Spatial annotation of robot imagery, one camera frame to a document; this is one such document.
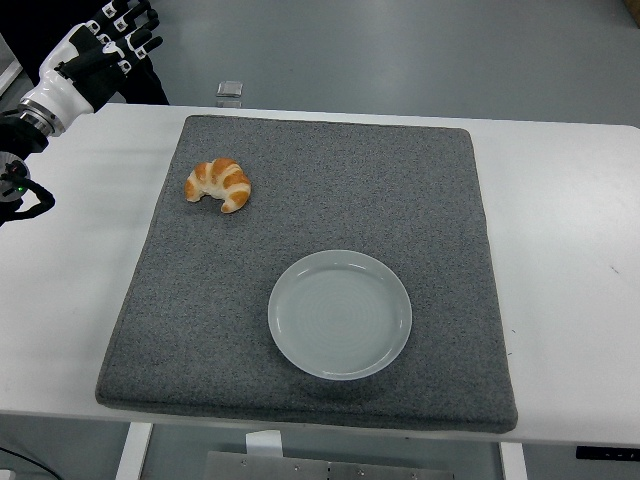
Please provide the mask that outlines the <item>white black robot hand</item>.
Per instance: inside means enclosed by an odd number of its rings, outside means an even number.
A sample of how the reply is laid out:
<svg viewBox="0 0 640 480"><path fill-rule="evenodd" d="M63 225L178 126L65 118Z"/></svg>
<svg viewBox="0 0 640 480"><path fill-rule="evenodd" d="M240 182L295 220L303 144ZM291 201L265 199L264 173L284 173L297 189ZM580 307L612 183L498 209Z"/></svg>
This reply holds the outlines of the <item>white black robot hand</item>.
<svg viewBox="0 0 640 480"><path fill-rule="evenodd" d="M109 1L72 27L40 67L34 89L55 108L101 109L162 39L153 35L158 13L148 1Z"/></svg>

